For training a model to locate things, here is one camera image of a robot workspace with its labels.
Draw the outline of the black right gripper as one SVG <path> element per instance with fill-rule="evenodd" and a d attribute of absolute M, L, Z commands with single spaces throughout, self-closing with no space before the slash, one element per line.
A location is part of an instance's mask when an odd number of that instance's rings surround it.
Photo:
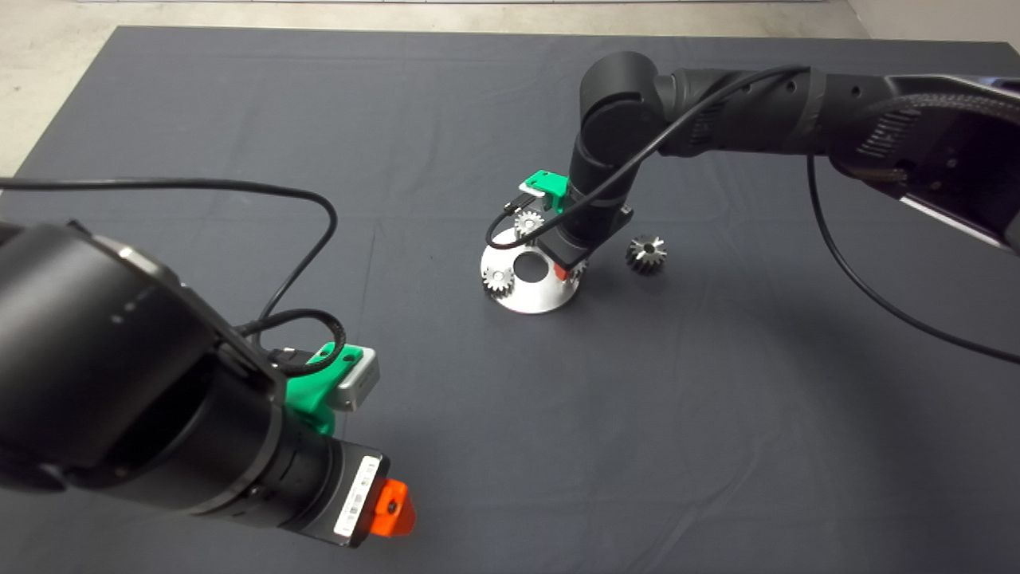
<path fill-rule="evenodd" d="M 618 206 L 586 206 L 582 212 L 540 236 L 540 251 L 555 264 L 554 273 L 561 282 L 571 279 L 571 271 L 630 224 L 634 210 L 625 203 Z"/>

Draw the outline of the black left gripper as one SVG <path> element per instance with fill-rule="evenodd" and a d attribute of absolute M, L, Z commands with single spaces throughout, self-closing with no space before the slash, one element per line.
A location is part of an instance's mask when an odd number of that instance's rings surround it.
<path fill-rule="evenodd" d="M 387 478 L 382 451 L 327 440 L 327 479 L 321 493 L 299 516 L 299 534 L 325 544 L 357 547 L 369 533 L 408 537 L 418 515 L 406 483 Z"/>

